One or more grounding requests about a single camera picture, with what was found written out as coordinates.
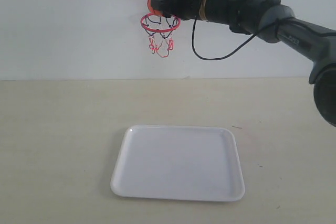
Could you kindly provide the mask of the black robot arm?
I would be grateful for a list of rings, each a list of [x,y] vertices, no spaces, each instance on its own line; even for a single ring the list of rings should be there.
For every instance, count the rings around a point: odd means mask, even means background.
[[[335,126],[335,30],[297,19],[281,0],[148,0],[151,13],[229,26],[233,33],[283,42],[312,61],[308,82],[318,112]]]

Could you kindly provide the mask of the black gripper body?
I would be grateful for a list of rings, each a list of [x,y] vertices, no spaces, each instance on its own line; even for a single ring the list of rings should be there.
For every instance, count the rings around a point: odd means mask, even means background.
[[[181,20],[194,19],[200,8],[201,0],[168,0],[167,14]]]

